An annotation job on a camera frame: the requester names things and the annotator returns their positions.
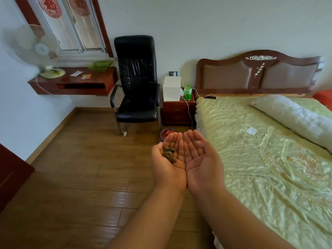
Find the brown clump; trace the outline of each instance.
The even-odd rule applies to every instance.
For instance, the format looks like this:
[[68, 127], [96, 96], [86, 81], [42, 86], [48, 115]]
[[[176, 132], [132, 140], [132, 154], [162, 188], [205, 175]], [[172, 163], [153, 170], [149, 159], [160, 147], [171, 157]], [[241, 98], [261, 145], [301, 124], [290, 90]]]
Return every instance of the brown clump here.
[[176, 162], [176, 159], [173, 157], [173, 152], [175, 152], [175, 148], [164, 146], [164, 157], [166, 157], [170, 163]]

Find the black leather chair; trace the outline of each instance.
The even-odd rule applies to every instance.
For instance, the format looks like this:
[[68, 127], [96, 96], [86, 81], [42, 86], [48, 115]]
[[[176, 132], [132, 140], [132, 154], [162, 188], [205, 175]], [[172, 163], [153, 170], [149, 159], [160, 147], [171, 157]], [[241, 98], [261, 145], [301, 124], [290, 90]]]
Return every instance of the black leather chair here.
[[[151, 36], [121, 36], [114, 39], [118, 55], [121, 85], [115, 85], [110, 96], [110, 105], [123, 136], [129, 123], [160, 120], [159, 91], [154, 41]], [[118, 87], [124, 91], [124, 99], [116, 111], [114, 97]], [[120, 122], [125, 122], [122, 130]]]

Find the hand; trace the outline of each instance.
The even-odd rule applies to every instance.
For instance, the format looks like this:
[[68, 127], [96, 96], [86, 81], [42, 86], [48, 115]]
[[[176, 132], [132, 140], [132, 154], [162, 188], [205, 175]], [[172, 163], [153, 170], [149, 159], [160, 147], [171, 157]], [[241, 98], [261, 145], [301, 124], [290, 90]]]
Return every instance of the hand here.
[[[176, 151], [173, 153], [175, 163], [170, 163], [167, 158], [162, 156], [164, 154], [163, 146], [175, 148]], [[187, 176], [182, 133], [171, 133], [164, 142], [152, 147], [152, 164], [156, 187], [175, 188], [180, 194], [185, 193]]]
[[222, 161], [197, 130], [184, 133], [184, 153], [188, 188], [194, 198], [225, 188]]

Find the green bottle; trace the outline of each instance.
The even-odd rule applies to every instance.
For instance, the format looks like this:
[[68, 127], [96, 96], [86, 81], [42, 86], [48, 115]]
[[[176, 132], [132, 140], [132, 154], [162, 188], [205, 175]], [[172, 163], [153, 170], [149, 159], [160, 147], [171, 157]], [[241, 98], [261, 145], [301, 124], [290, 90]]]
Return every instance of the green bottle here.
[[190, 87], [190, 85], [188, 84], [186, 87], [185, 87], [185, 90], [183, 91], [183, 98], [185, 100], [191, 100], [191, 91], [192, 91], [192, 88]]

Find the wooden door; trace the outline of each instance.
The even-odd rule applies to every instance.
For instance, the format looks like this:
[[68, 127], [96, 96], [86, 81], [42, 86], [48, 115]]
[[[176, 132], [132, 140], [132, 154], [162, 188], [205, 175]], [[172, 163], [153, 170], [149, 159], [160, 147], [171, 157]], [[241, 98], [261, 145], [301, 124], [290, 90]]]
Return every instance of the wooden door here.
[[0, 144], [0, 211], [35, 169]]

